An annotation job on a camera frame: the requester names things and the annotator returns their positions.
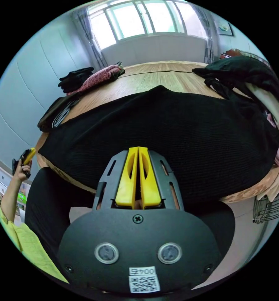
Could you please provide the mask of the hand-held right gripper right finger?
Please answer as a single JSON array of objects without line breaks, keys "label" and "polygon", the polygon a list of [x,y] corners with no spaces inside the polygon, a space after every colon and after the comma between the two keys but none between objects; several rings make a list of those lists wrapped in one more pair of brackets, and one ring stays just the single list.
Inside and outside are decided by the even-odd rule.
[{"label": "hand-held right gripper right finger", "polygon": [[142,208],[148,209],[159,206],[161,203],[161,196],[158,190],[148,148],[138,148],[138,159]]}]

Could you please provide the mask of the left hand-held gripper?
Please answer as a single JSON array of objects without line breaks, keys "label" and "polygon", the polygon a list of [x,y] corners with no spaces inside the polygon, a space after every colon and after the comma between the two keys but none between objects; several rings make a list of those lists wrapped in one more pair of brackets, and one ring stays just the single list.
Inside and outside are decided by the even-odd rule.
[{"label": "left hand-held gripper", "polygon": [[29,178],[32,158],[36,154],[35,148],[25,150],[18,160],[12,159],[12,175],[14,178]]}]

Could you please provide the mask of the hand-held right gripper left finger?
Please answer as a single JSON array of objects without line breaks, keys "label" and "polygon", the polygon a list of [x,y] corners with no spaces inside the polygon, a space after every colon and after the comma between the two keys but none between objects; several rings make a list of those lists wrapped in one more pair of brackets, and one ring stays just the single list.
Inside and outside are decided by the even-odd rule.
[{"label": "hand-held right gripper left finger", "polygon": [[115,197],[116,205],[135,209],[138,147],[129,148]]}]

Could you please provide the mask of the person's left hand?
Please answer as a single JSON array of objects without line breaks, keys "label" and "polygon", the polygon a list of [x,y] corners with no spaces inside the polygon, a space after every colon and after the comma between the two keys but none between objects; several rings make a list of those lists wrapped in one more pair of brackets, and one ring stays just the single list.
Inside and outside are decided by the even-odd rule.
[{"label": "person's left hand", "polygon": [[15,173],[13,175],[13,179],[19,180],[20,182],[23,182],[28,179],[28,175],[31,173],[31,167],[32,167],[32,160],[28,165],[22,165],[21,159],[18,160],[17,168],[15,170]]}]

